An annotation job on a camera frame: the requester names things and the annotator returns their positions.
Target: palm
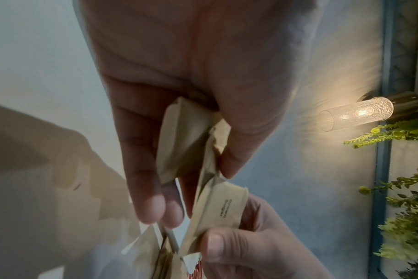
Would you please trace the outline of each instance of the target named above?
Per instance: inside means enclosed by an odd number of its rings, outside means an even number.
[[[215,97],[241,150],[228,149],[233,159],[221,161],[231,177],[283,116],[313,34],[308,17],[316,2],[82,0],[141,221],[158,221],[164,212],[146,208],[162,203],[154,198],[160,187],[152,173],[167,106],[190,91]]]

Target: wall sconce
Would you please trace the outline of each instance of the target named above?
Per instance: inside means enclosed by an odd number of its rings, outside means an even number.
[[[418,110],[418,95],[404,92],[388,97],[372,97],[368,93],[360,102],[323,110],[318,115],[318,124],[323,131],[333,131],[384,121],[412,114]]]

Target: textured glass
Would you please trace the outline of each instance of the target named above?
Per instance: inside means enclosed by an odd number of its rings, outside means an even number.
[[[337,130],[386,120],[391,117],[393,110],[393,103],[389,99],[377,97],[321,111],[318,124],[323,131]]]

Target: glowing light bulb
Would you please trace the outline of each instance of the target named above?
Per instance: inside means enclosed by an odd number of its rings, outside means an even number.
[[[371,122],[384,121],[394,112],[393,102],[377,97],[319,113],[318,124],[323,131],[332,131]]]

